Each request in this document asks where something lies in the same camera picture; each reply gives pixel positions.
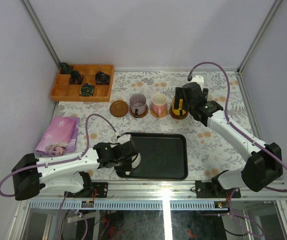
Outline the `light blue ceramic mug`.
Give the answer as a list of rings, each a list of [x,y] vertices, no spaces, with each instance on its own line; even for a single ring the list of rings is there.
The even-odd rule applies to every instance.
[[[208,101],[212,101],[213,99],[214,99],[213,96],[210,93],[208,93],[207,100]]]

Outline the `white ceramic mug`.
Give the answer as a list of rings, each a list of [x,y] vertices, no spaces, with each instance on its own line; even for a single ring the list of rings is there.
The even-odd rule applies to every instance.
[[[125,171],[125,174],[129,176],[130,173],[140,165],[140,163],[141,163],[141,154],[138,153],[136,156],[131,158],[131,168],[128,171]]]

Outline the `yellow ceramic mug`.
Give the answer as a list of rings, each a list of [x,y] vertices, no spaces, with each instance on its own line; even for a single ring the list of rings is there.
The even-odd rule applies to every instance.
[[[174,119],[182,120],[188,116],[188,112],[183,109],[183,98],[172,99],[172,105],[170,108],[170,114]]]

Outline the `pink ceramic mug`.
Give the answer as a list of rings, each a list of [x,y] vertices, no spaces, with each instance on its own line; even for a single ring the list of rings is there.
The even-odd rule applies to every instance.
[[[167,96],[163,93],[156,93],[151,97],[151,106],[166,106],[167,107]]]

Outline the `woven rattan coaster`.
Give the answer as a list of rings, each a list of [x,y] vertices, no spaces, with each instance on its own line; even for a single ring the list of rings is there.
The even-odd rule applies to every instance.
[[[164,118],[168,114],[168,109],[166,105],[157,106],[153,105],[150,108],[150,112],[154,118]]]

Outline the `purple ceramic mug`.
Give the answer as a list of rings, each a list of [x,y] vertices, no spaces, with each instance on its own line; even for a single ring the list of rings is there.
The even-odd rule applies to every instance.
[[[133,94],[130,99],[131,112],[137,117],[145,113],[147,108],[146,97],[143,94]]]

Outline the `small brown wooden coaster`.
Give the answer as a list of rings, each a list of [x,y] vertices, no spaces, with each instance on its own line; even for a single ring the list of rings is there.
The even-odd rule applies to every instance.
[[[141,106],[129,106],[129,112],[134,118],[143,118],[148,114],[149,108],[147,104]]]

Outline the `large brown wooden coaster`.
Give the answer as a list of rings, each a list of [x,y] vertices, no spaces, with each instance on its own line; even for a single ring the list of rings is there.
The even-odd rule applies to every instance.
[[[125,101],[117,100],[110,105],[109,111],[112,116],[120,118],[128,113],[129,106]]]

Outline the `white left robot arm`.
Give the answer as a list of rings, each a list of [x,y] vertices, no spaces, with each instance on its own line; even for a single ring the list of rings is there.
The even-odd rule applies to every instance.
[[[129,134],[116,143],[100,142],[84,152],[39,158],[29,153],[11,171],[14,198],[23,201],[39,194],[92,198],[97,190],[90,172],[113,168],[129,174],[140,162],[141,154]]]

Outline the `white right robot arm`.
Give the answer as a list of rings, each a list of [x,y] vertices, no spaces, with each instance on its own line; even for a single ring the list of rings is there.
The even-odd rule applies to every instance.
[[[177,87],[173,106],[218,133],[245,160],[244,168],[225,170],[211,179],[211,191],[216,197],[242,187],[259,192],[283,175],[281,148],[276,143],[266,144],[240,128],[219,103],[207,100],[206,91],[198,83]]]

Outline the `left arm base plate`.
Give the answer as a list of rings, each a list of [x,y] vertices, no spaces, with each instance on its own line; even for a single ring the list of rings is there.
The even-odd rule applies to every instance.
[[[108,186],[107,182],[93,182],[92,186],[83,188],[77,193],[65,192],[68,198],[94,198],[103,199],[108,196]]]

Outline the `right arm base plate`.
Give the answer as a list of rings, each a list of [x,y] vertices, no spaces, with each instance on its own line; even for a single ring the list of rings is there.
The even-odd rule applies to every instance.
[[[195,181],[196,197],[198,199],[228,199],[233,189],[223,189],[211,181]]]

